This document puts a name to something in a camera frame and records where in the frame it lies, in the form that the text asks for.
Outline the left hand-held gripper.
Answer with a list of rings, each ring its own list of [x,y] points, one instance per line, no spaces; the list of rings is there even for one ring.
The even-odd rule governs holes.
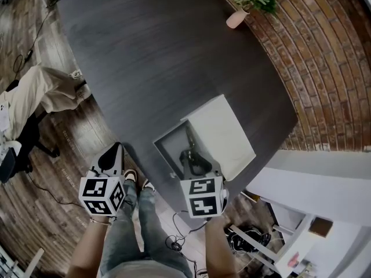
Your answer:
[[[122,144],[115,142],[94,156],[91,170],[81,178],[79,200],[91,216],[117,215],[126,196],[123,157]]]

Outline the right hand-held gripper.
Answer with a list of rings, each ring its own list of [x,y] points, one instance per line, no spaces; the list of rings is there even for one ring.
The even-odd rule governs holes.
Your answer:
[[[208,153],[190,149],[182,151],[179,160],[183,166],[180,184],[190,218],[220,216],[229,200],[220,165]]]

